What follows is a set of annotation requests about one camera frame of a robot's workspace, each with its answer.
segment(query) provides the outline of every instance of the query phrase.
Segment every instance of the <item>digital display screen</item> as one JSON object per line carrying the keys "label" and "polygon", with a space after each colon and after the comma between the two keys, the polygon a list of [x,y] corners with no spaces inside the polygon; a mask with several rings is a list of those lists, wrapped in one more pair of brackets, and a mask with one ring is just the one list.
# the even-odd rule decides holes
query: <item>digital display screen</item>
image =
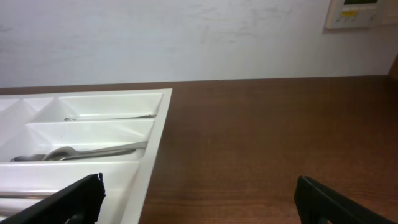
{"label": "digital display screen", "polygon": [[377,3],[378,0],[346,0],[344,5],[347,4],[372,4]]}

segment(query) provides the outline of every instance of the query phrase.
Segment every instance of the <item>white cutlery tray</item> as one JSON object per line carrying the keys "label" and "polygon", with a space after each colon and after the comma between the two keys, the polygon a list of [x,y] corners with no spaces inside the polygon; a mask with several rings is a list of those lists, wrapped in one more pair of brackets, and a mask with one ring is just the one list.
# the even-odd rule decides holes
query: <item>white cutlery tray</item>
{"label": "white cutlery tray", "polygon": [[[102,172],[106,197],[97,223],[138,223],[171,93],[163,89],[0,96],[0,192],[56,192]],[[155,118],[133,118],[144,115]],[[146,149],[123,156],[9,162],[63,146],[88,151],[142,141],[148,141]],[[23,210],[36,202],[0,199],[0,210]]]}

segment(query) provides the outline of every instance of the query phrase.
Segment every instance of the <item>white wall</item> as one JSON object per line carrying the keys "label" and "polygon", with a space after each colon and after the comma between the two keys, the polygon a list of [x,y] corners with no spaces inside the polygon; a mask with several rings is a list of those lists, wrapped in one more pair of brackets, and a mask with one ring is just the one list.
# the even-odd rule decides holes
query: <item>white wall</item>
{"label": "white wall", "polygon": [[386,74],[398,27],[329,0],[2,0],[0,87]]}

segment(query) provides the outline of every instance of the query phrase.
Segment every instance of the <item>black object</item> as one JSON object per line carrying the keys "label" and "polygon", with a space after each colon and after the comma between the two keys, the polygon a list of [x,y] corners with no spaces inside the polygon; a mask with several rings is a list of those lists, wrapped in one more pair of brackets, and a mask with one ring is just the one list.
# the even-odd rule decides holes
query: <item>black object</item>
{"label": "black object", "polygon": [[104,198],[102,174],[91,174],[1,224],[94,224]]}
{"label": "black object", "polygon": [[302,224],[395,224],[311,177],[298,178],[294,201]]}

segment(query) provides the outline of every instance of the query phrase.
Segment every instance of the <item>white device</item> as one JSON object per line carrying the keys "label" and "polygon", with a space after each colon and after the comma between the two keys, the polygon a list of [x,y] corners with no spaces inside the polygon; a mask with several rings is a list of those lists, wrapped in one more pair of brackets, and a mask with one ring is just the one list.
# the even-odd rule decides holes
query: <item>white device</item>
{"label": "white device", "polygon": [[387,0],[332,0],[327,29],[371,27],[381,23]]}

